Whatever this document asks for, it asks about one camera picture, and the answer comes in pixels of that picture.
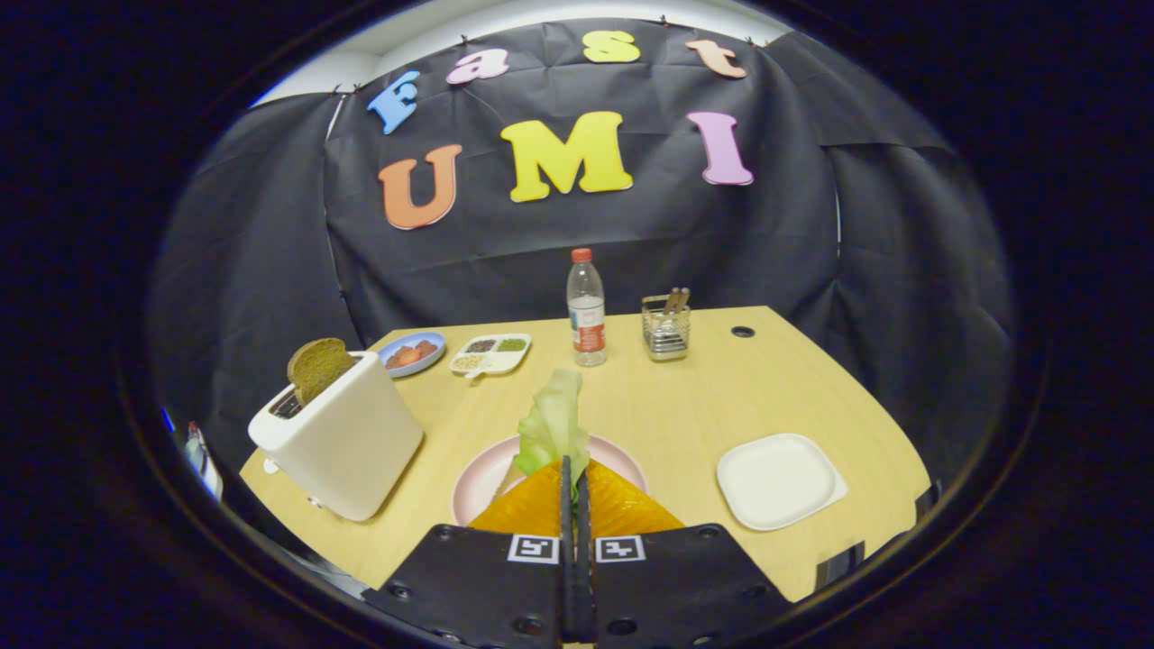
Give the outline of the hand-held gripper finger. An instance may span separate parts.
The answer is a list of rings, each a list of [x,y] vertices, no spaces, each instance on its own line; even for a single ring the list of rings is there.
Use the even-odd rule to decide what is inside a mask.
[[[554,488],[555,535],[492,534],[433,525],[407,559],[364,600],[462,648],[562,648],[576,640],[576,570],[568,505],[570,460]]]
[[[589,476],[574,519],[574,637],[597,648],[722,648],[792,603],[724,525],[592,534]]]

